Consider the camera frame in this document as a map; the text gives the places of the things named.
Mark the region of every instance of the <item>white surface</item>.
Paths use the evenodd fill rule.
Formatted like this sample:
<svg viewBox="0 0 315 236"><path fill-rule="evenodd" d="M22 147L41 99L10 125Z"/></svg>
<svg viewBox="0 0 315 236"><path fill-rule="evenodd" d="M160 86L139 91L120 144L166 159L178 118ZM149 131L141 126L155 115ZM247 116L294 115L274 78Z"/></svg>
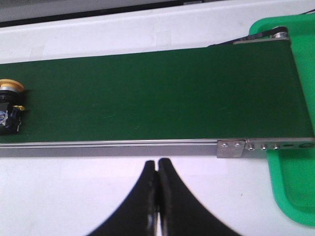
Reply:
<svg viewBox="0 0 315 236"><path fill-rule="evenodd" d="M0 29L0 62L207 46L246 35L261 18L313 8L313 0L233 0L11 27ZM162 157L117 153L2 150L0 235L86 235L117 208L144 162ZM315 235L315 228L291 221L276 205L266 158L171 157L195 196L237 232Z"/></svg>

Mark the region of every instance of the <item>metal bracket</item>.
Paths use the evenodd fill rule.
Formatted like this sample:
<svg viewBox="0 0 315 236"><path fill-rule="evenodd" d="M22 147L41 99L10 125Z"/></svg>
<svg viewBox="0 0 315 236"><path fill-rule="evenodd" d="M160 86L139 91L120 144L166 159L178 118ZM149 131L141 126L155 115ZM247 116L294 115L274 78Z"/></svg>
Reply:
<svg viewBox="0 0 315 236"><path fill-rule="evenodd" d="M246 140L218 140L218 158L241 158Z"/></svg>

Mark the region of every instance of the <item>white table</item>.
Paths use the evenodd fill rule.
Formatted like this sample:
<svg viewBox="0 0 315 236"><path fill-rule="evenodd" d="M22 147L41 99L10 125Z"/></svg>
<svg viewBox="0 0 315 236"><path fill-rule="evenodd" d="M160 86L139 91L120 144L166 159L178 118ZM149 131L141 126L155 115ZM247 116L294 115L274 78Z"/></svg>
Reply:
<svg viewBox="0 0 315 236"><path fill-rule="evenodd" d="M229 0L3 28L0 63L203 47L247 35L261 18L313 8L313 0ZM264 154L198 152L0 150L0 235L86 235L118 207L146 160L166 156L204 206L240 234L315 235L276 205Z"/></svg>

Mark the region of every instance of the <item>green plastic tray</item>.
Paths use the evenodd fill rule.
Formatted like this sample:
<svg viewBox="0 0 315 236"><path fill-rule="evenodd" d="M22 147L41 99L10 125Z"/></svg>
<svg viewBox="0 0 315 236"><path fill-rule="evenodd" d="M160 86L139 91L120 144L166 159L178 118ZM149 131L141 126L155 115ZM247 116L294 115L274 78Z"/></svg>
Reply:
<svg viewBox="0 0 315 236"><path fill-rule="evenodd" d="M266 18L250 33L286 26L313 127L315 125L315 14ZM315 149L268 151L274 197L292 220L315 226Z"/></svg>

